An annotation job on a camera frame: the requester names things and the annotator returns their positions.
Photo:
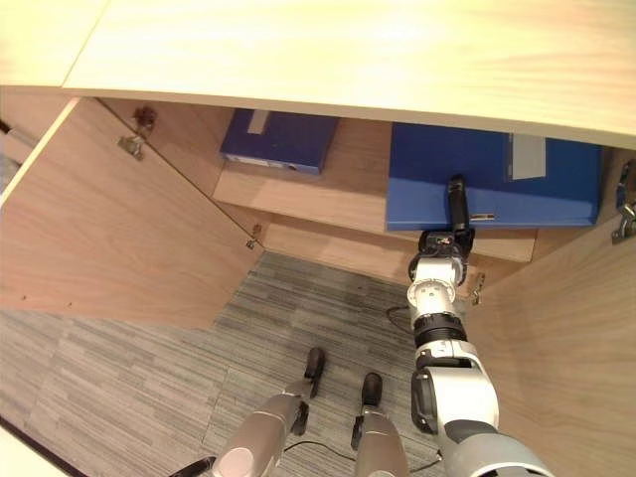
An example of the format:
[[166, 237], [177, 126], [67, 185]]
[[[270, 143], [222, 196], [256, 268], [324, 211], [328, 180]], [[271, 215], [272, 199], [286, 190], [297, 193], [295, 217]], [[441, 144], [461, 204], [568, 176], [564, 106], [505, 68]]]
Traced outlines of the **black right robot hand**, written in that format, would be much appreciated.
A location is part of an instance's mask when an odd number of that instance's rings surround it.
[[462, 175], [454, 175], [447, 184], [450, 226], [446, 230], [423, 232], [418, 251], [467, 259], [472, 250], [475, 230], [470, 226], [466, 185]]

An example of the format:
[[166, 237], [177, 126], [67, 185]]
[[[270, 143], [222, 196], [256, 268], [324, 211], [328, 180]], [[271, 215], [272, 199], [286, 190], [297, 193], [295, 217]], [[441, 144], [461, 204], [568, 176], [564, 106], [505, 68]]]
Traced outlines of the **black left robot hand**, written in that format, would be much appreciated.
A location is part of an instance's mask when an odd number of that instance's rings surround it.
[[169, 477], [198, 477], [213, 468], [216, 456], [201, 458], [169, 475]]

